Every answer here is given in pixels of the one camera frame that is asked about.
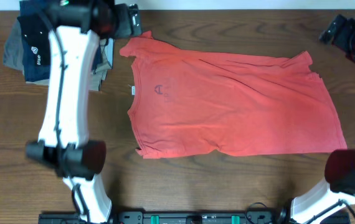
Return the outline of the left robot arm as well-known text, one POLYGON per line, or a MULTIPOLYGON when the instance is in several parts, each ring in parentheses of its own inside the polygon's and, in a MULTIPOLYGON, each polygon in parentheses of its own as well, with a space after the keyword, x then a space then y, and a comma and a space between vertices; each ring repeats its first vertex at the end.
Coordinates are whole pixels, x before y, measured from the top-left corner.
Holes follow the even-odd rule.
POLYGON ((40 223, 113 223, 102 169, 103 141, 88 132, 88 94, 93 59, 101 39, 142 34, 136 4, 114 1, 52 1, 37 15, 48 29, 50 83, 44 121, 26 156, 53 169, 69 187, 74 212, 42 213, 40 223))

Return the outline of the red t-shirt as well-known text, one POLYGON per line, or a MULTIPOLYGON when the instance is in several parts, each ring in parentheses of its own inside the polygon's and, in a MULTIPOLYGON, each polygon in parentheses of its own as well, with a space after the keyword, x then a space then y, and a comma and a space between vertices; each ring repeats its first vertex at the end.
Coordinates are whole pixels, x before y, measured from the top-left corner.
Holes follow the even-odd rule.
POLYGON ((145 32, 120 54, 133 58, 128 116, 137 153, 145 159, 347 147, 308 52, 285 58, 183 50, 145 32))

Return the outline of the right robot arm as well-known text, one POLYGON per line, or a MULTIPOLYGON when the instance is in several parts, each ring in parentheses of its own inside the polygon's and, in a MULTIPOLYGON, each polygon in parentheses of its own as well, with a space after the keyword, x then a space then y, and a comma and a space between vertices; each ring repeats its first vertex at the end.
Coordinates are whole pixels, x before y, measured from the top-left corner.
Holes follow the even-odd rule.
MULTIPOLYGON (((338 15, 319 37, 345 52, 355 63, 355 20, 338 15)), ((276 223, 350 223, 355 219, 355 149, 335 150, 326 162, 324 179, 294 198, 276 223)))

